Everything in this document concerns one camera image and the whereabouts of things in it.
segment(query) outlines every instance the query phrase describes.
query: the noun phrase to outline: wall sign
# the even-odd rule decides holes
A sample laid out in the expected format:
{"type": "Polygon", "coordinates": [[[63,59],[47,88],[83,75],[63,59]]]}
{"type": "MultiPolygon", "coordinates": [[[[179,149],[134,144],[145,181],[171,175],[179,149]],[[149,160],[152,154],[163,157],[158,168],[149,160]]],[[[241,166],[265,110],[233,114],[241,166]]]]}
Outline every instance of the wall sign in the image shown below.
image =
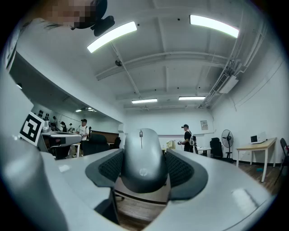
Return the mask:
{"type": "Polygon", "coordinates": [[[206,120],[201,121],[200,126],[202,130],[208,130],[208,122],[206,120]]]}
{"type": "Polygon", "coordinates": [[[30,112],[22,126],[20,136],[34,146],[37,146],[43,126],[44,120],[30,112]]]}

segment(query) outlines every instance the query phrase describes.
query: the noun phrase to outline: hp logo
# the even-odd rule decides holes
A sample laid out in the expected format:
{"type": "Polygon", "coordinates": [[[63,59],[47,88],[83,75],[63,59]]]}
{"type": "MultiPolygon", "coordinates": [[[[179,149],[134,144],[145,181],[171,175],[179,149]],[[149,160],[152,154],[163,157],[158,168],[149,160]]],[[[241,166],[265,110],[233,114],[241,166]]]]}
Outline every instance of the hp logo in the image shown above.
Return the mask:
{"type": "Polygon", "coordinates": [[[148,174],[148,170],[146,169],[146,168],[142,168],[141,170],[140,170],[140,175],[141,176],[146,176],[148,174]]]}

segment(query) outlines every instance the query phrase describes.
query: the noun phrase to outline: white table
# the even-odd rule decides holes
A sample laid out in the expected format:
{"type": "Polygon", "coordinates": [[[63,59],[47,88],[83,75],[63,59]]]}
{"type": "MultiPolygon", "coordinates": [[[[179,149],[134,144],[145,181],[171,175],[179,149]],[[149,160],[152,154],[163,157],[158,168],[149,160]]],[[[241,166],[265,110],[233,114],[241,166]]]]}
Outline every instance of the white table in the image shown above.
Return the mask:
{"type": "Polygon", "coordinates": [[[276,162],[276,140],[277,138],[271,138],[268,139],[262,143],[256,143],[256,144],[249,144],[247,146],[244,146],[242,148],[237,148],[238,151],[238,157],[237,157],[237,167],[239,167],[239,151],[250,151],[250,165],[252,164],[253,160],[253,151],[265,151],[265,162],[264,162],[264,171],[263,171],[263,176],[262,176],[262,182],[264,182],[265,176],[266,176],[266,170],[267,170],[267,163],[268,163],[268,149],[275,144],[275,149],[274,149],[274,154],[273,154],[273,167],[275,167],[275,162],[276,162]]]}
{"type": "Polygon", "coordinates": [[[207,151],[208,150],[211,150],[211,148],[205,148],[205,147],[198,147],[197,148],[198,149],[198,151],[203,151],[203,156],[207,156],[207,151]]]}
{"type": "Polygon", "coordinates": [[[74,146],[77,146],[77,153],[76,153],[76,155],[77,155],[77,158],[79,157],[79,149],[80,149],[80,143],[75,143],[75,144],[73,144],[74,146]]]}

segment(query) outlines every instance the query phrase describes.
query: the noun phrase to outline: ceiling light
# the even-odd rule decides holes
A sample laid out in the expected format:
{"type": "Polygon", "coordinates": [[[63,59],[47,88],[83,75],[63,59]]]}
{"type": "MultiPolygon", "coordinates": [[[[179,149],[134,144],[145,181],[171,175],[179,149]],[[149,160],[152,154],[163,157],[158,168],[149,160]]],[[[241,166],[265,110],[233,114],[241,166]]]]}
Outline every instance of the ceiling light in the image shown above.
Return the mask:
{"type": "Polygon", "coordinates": [[[122,36],[125,34],[128,34],[130,32],[136,31],[136,25],[135,22],[130,22],[127,24],[124,24],[118,28],[113,29],[112,31],[102,35],[100,38],[95,40],[92,44],[90,44],[87,49],[90,51],[90,53],[93,53],[98,48],[103,46],[104,44],[122,36]]]}
{"type": "Polygon", "coordinates": [[[188,96],[188,97],[179,97],[179,100],[204,100],[205,96],[188,96]]]}
{"type": "Polygon", "coordinates": [[[227,33],[235,38],[239,35],[239,30],[237,30],[234,27],[231,27],[227,24],[224,24],[222,22],[216,21],[214,19],[205,18],[201,16],[196,15],[190,15],[190,24],[197,25],[197,26],[203,26],[203,27],[209,27],[218,31],[222,31],[224,33],[227,33]]]}
{"type": "Polygon", "coordinates": [[[22,84],[21,84],[21,83],[18,83],[18,84],[17,84],[17,87],[19,87],[20,89],[22,89],[22,84]]]}
{"type": "Polygon", "coordinates": [[[157,102],[158,99],[144,99],[144,100],[134,100],[131,101],[132,103],[151,103],[151,102],[157,102]]]}

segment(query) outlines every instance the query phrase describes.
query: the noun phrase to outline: computer mouse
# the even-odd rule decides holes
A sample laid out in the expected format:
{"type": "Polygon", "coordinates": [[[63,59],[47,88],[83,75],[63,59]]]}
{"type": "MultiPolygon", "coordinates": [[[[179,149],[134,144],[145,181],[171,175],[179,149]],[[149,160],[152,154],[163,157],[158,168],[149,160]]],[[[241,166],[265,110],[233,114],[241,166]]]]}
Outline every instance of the computer mouse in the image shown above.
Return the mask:
{"type": "Polygon", "coordinates": [[[166,182],[168,169],[158,134],[148,128],[126,136],[121,169],[123,184],[135,193],[151,193],[166,182]]]}

